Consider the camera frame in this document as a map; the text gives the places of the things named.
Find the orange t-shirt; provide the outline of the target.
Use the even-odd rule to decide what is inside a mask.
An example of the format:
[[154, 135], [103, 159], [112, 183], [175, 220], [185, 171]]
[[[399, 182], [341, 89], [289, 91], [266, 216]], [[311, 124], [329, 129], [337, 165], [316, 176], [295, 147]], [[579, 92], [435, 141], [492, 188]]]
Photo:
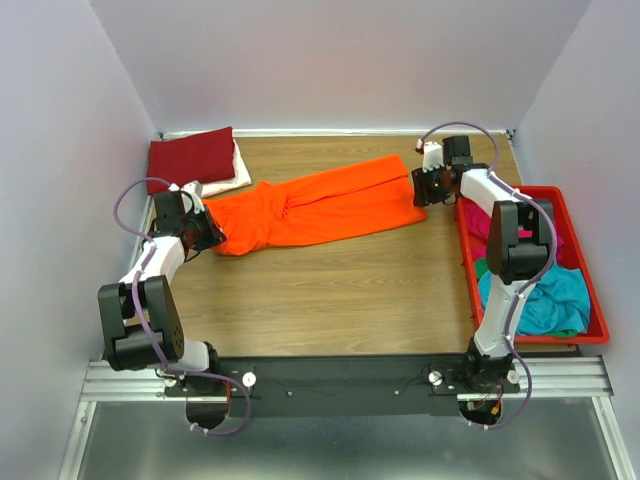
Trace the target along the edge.
[[226, 236], [214, 250], [228, 256], [323, 244], [427, 219], [413, 205], [409, 172], [397, 155], [277, 184], [262, 181], [204, 204]]

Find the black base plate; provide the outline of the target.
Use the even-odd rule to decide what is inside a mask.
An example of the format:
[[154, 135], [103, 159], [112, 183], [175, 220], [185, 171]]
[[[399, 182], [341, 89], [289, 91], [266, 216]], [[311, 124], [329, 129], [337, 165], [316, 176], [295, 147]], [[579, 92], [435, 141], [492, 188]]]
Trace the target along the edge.
[[211, 373], [185, 373], [168, 394], [186, 397], [190, 420], [417, 415], [469, 410], [492, 421], [505, 394], [517, 393], [510, 358], [475, 365], [468, 354], [227, 357]]

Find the green t-shirt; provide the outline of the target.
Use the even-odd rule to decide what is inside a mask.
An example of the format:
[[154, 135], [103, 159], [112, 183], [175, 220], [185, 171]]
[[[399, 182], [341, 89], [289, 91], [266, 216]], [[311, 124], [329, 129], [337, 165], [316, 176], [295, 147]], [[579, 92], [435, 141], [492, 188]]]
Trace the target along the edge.
[[485, 257], [476, 259], [474, 261], [474, 270], [476, 281], [479, 282], [481, 278], [489, 271], [487, 259]]

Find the teal t-shirt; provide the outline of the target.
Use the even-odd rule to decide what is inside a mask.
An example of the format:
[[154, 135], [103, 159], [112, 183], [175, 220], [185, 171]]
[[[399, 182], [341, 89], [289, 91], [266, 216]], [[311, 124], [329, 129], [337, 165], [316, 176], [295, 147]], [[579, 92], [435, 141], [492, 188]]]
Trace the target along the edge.
[[[553, 265], [535, 285], [527, 280], [509, 285], [489, 270], [477, 282], [483, 318], [495, 320], [504, 335], [553, 336], [569, 338], [585, 334], [589, 328], [591, 299], [583, 274], [578, 269]], [[517, 310], [510, 324], [505, 323], [509, 308], [518, 296]]]

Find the folded dark red t-shirt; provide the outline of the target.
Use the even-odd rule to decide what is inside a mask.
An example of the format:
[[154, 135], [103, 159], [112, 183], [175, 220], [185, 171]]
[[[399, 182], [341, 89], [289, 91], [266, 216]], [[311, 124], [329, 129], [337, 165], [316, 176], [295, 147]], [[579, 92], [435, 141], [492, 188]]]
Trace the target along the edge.
[[230, 126], [182, 138], [152, 141], [146, 176], [183, 186], [232, 180], [236, 176]]

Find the folded white t-shirt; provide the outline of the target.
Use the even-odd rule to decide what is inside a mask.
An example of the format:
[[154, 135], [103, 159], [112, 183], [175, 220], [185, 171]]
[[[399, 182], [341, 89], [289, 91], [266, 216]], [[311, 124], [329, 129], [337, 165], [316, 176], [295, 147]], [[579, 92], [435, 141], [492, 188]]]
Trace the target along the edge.
[[234, 142], [234, 155], [232, 165], [234, 167], [235, 176], [229, 180], [203, 184], [201, 192], [201, 196], [203, 198], [216, 196], [231, 190], [247, 187], [252, 184], [249, 170], [244, 162], [237, 142]]

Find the magenta t-shirt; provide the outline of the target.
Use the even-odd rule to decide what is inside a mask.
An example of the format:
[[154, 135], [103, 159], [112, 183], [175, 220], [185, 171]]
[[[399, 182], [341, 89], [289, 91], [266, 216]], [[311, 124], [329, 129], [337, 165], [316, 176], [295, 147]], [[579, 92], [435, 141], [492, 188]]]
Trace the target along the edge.
[[[554, 225], [557, 233], [557, 262], [566, 265], [572, 262], [575, 245], [570, 235], [566, 206], [558, 199], [551, 199]], [[461, 243], [463, 260], [475, 262], [486, 256], [489, 238], [490, 217], [478, 205], [468, 199], [458, 201], [456, 222]]]

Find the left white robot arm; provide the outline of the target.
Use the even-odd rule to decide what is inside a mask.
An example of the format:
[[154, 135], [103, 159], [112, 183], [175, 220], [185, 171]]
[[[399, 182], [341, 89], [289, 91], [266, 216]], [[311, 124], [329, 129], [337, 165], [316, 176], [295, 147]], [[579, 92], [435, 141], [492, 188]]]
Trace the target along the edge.
[[139, 237], [141, 250], [118, 282], [98, 291], [104, 356], [115, 371], [153, 369], [209, 395], [230, 381], [221, 375], [215, 348], [184, 333], [171, 282], [181, 266], [226, 236], [194, 189], [172, 186], [152, 200], [156, 218], [150, 230], [125, 224], [119, 206], [113, 209], [118, 226]]

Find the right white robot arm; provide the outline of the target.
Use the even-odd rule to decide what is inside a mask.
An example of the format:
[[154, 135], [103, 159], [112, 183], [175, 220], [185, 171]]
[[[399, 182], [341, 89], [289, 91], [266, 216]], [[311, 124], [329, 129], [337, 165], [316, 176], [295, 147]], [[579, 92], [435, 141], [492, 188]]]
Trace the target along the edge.
[[486, 261], [488, 303], [454, 379], [480, 392], [508, 378], [515, 334], [529, 295], [556, 260], [553, 207], [502, 181], [494, 168], [476, 164], [466, 136], [442, 142], [423, 137], [416, 151], [422, 166], [411, 172], [417, 207], [464, 197], [490, 217]]

